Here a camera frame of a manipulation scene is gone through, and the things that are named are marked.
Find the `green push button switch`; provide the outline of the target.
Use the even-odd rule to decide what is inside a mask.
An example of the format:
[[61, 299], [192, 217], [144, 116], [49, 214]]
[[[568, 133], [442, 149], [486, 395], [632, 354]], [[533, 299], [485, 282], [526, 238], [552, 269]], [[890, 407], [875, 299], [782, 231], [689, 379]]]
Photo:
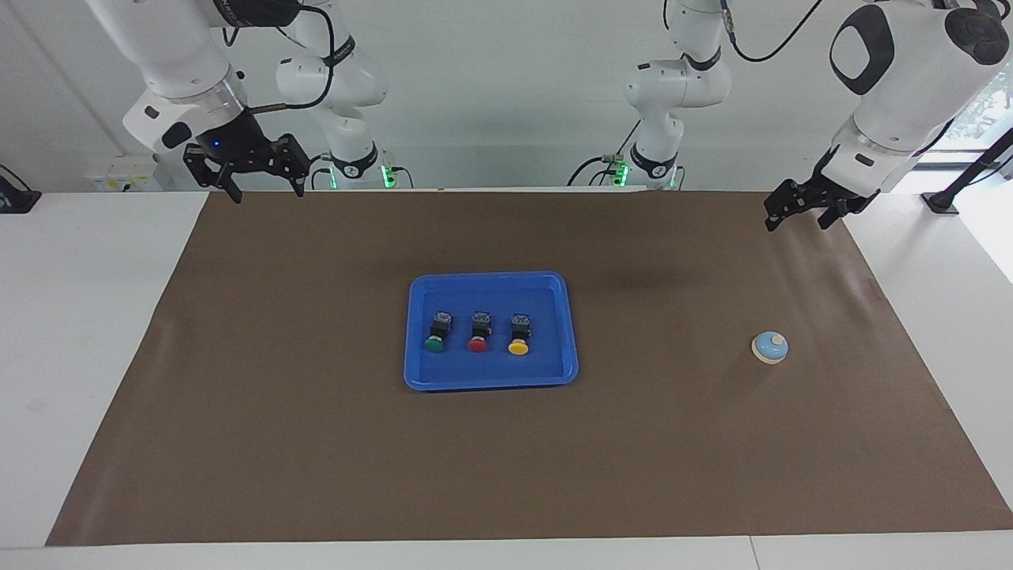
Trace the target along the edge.
[[444, 351], [452, 328], [453, 315], [445, 311], [437, 311], [428, 325], [427, 338], [424, 339], [423, 349], [433, 353]]

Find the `light blue call bell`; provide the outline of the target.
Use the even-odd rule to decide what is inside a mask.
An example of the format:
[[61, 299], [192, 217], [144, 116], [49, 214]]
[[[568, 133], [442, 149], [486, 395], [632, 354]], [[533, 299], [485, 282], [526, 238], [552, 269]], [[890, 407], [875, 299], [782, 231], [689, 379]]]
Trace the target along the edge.
[[757, 360], [769, 365], [781, 363], [790, 351], [788, 339], [781, 332], [760, 332], [750, 341], [750, 350]]

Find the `blue plastic tray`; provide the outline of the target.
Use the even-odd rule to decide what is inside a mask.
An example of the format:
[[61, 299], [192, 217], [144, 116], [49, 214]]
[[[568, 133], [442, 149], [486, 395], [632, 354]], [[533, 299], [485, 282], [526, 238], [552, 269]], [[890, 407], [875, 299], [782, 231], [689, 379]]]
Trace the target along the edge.
[[[453, 315], [440, 353], [423, 349], [437, 311]], [[488, 350], [467, 348], [475, 311], [492, 315]], [[510, 319], [531, 317], [529, 353], [513, 355]], [[567, 284], [554, 272], [421, 275], [410, 284], [403, 380], [416, 392], [466, 392], [568, 385], [579, 371]]]

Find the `black tripod stand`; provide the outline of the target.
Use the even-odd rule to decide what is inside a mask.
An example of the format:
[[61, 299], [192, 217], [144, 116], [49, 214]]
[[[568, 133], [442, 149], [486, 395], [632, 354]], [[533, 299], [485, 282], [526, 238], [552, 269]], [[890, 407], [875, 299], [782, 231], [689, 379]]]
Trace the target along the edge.
[[923, 192], [921, 199], [931, 212], [937, 215], [958, 215], [959, 210], [956, 209], [954, 201], [959, 192], [970, 185], [983, 183], [1010, 165], [1013, 165], [1013, 127], [1009, 127], [994, 144], [978, 156], [972, 165], [963, 169], [963, 172], [944, 190]]

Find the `window with green foliage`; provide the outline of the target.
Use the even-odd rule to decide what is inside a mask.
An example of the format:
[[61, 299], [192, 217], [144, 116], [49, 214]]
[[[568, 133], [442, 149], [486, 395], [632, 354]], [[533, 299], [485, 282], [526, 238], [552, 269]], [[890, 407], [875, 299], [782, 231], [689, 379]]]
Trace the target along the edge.
[[1013, 61], [952, 123], [937, 148], [945, 153], [983, 152], [1013, 125]]

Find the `small black stand foot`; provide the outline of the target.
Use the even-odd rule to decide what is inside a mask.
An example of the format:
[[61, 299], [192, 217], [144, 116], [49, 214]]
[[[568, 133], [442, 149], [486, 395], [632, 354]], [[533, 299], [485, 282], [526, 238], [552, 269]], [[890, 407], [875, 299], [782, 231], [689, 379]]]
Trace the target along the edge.
[[0, 165], [0, 215], [29, 213], [40, 201], [41, 192], [6, 165]]

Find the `brown table mat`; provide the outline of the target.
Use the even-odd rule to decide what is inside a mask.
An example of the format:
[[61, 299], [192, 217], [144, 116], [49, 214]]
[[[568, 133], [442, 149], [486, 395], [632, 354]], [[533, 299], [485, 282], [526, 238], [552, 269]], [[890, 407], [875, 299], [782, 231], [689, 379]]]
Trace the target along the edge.
[[[1013, 528], [847, 227], [762, 201], [214, 194], [47, 542]], [[572, 383], [405, 385], [415, 278], [531, 270]]]

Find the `white wall socket box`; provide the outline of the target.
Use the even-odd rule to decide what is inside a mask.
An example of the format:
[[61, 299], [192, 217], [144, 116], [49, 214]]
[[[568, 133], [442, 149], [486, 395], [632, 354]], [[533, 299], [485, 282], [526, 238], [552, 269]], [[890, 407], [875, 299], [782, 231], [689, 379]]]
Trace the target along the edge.
[[154, 155], [92, 158], [84, 177], [97, 192], [165, 192], [173, 185]]

